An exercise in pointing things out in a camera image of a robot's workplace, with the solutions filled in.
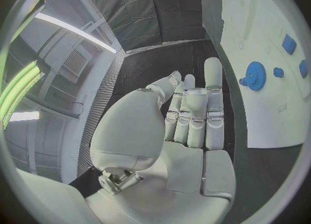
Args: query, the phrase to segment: ventilation grille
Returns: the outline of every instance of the ventilation grille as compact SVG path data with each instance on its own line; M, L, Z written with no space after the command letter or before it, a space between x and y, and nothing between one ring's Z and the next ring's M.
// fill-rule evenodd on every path
M117 53L97 90L82 134L78 155L77 177L81 176L92 166L90 142L105 107L112 96L123 60L127 56L123 49Z
M87 63L88 60L74 49L74 51L64 62L63 66L70 72L74 73L76 76L80 76Z

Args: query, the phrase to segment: air vent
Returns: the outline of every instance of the air vent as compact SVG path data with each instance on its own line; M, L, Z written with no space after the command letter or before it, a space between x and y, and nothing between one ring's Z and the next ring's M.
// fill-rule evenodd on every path
M76 76L80 76L89 61L76 49L68 56L63 66Z

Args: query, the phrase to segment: ribbed metal column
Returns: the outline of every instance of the ribbed metal column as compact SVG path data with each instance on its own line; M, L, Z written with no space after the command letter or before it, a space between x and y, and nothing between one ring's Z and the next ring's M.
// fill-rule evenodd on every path
M80 143L77 177L82 175L92 166L89 144L100 117L112 96L121 65L126 56L128 55L123 49L117 53L93 100Z

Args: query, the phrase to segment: blue component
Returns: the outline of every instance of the blue component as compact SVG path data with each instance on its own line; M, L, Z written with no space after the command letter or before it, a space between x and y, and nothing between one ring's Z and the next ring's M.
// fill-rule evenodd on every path
M286 34L284 41L283 41L283 48L289 53L289 54L293 54L296 48L296 42L289 36Z
M266 82L266 71L260 62L251 62L246 70L247 85L251 90L259 91Z
M284 71L283 71L283 69L281 69L279 67L275 67L273 69L273 74L274 74L275 77L282 78L284 76Z
M244 87L247 86L247 81L245 77L238 80L238 83Z
M299 70L300 70L300 74L301 74L302 78L306 78L306 76L308 75L308 67L307 67L307 61L306 60L303 60L299 64Z

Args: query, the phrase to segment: cable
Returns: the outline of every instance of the cable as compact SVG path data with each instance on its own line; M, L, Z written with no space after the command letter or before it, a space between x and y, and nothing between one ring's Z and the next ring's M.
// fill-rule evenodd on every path
M67 101L67 102L69 102L69 103L77 103L77 104L79 104L80 106L81 106L81 109L82 109L82 111L81 111L81 113L79 113L78 115L81 115L82 113L83 113L83 111L84 111L84 103L82 103L82 102L77 102L77 101L69 101L69 100L67 100L67 99L65 99L65 98L63 98L63 97L61 97L61 96L59 96L58 94L56 94L56 93L54 93L54 96L55 97L57 97L57 98L60 98L60 99L62 99L62 100L64 100L64 101Z

